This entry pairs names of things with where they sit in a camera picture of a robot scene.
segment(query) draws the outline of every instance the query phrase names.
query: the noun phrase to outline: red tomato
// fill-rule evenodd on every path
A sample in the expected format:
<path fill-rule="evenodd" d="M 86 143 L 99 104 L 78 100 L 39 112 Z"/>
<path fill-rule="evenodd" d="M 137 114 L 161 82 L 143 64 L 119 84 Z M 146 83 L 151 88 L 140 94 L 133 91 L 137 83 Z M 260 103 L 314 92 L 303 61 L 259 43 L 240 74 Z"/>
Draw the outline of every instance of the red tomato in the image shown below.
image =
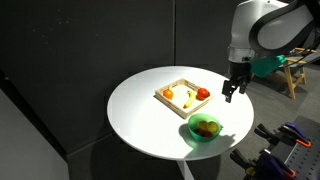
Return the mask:
<path fill-rule="evenodd" d="M 204 100 L 209 96 L 210 96 L 210 92 L 208 90 L 206 90 L 205 88 L 200 88 L 197 92 L 197 99 L 198 100 Z"/>

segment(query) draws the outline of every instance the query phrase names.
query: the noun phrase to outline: green object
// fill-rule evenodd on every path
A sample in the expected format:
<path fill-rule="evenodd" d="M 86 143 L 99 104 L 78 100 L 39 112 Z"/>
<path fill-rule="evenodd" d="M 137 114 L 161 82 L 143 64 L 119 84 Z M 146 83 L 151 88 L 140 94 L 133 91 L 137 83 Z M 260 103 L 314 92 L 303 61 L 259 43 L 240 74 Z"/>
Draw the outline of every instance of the green object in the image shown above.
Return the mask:
<path fill-rule="evenodd" d="M 284 62 L 286 62 L 286 59 L 282 56 L 253 59 L 250 61 L 251 73 L 263 78 L 272 71 L 276 70 Z"/>
<path fill-rule="evenodd" d="M 206 121 L 206 122 L 213 121 L 213 122 L 218 124 L 218 128 L 219 129 L 218 129 L 218 131 L 216 133 L 212 133 L 212 137 L 210 137 L 210 138 L 202 137 L 202 136 L 200 136 L 200 135 L 198 135 L 198 134 L 196 134 L 194 132 L 196 129 L 198 129 L 198 124 L 199 124 L 200 121 Z M 212 116 L 210 116 L 208 114 L 199 113 L 199 114 L 194 114 L 189 118 L 188 129 L 189 129 L 189 132 L 190 132 L 191 136 L 196 141 L 209 142 L 209 141 L 212 141 L 214 138 L 216 138 L 219 135 L 220 131 L 222 130 L 222 126 L 221 126 L 221 124 L 219 123 L 219 121 L 216 118 L 214 118 L 214 117 L 212 117 Z"/>

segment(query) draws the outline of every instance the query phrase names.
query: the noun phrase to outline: floor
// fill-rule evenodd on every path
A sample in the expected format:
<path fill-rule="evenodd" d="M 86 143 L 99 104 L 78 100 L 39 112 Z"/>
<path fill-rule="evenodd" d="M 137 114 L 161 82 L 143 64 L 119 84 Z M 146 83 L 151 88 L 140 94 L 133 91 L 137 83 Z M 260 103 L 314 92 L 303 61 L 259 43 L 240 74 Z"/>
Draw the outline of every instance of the floor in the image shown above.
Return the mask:
<path fill-rule="evenodd" d="M 234 163 L 229 154 L 235 148 L 246 158 L 257 158 L 268 143 L 253 129 L 263 123 L 268 129 L 277 129 L 282 123 L 293 122 L 303 115 L 320 123 L 320 66 L 306 67 L 307 85 L 297 87 L 296 100 L 288 97 L 286 84 L 275 82 L 270 76 L 255 77 L 247 87 L 255 117 L 249 134 L 236 147 L 220 156 L 190 161 L 188 165 L 196 180 L 242 179 L 244 170 Z M 110 135 L 68 155 L 70 180 L 179 180 L 183 179 L 175 161 L 153 158 Z"/>

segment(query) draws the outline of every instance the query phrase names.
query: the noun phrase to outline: green bowl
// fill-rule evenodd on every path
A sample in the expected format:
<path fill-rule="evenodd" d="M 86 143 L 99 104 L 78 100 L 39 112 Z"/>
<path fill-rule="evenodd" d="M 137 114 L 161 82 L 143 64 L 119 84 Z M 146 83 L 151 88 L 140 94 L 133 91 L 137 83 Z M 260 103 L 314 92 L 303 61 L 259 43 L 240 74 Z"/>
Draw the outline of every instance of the green bowl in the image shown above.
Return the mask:
<path fill-rule="evenodd" d="M 218 129 L 217 132 L 211 133 L 211 134 L 212 134 L 212 137 L 203 137 L 203 136 L 200 136 L 200 135 L 198 135 L 198 134 L 196 134 L 196 133 L 194 132 L 194 130 L 198 129 L 198 124 L 199 124 L 200 121 L 206 121 L 206 122 L 211 122 L 211 121 L 213 121 L 213 122 L 215 122 L 215 123 L 218 124 L 218 128 L 219 128 L 219 129 Z M 216 137 L 219 135 L 219 133 L 220 133 L 220 131 L 221 131 L 221 129 L 222 129 L 222 126 L 221 126 L 221 124 L 219 123 L 219 121 L 218 121 L 216 118 L 214 118 L 214 117 L 212 117 L 212 116 L 210 116 L 210 115 L 208 115 L 208 114 L 201 114 L 201 113 L 199 113 L 199 114 L 194 114 L 194 115 L 192 115 L 192 116 L 189 118 L 189 121 L 188 121 L 188 129 L 189 129 L 189 132 L 190 132 L 191 136 L 192 136 L 196 141 L 199 141 L 199 142 L 209 142 L 209 141 L 212 141 L 214 138 L 216 138 Z"/>

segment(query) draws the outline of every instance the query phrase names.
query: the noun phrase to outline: wooden chair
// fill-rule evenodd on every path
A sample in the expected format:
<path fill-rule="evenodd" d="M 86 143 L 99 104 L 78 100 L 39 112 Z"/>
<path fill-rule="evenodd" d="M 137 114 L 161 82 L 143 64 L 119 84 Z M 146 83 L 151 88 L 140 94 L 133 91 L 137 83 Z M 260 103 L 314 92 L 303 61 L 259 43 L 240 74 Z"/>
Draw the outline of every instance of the wooden chair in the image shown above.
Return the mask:
<path fill-rule="evenodd" d="M 273 73 L 279 79 L 282 79 L 288 84 L 290 97 L 292 99 L 296 99 L 296 95 L 294 93 L 294 89 L 301 83 L 306 84 L 307 78 L 306 73 L 303 67 L 298 67 L 299 65 L 304 65 L 307 62 L 304 60 L 299 61 L 302 58 L 301 52 L 308 52 L 309 50 L 304 51 L 303 48 L 295 48 L 294 49 L 296 56 L 286 57 L 286 62 L 280 66 L 280 70 L 284 72 L 284 75 L 280 75 L 276 72 Z"/>

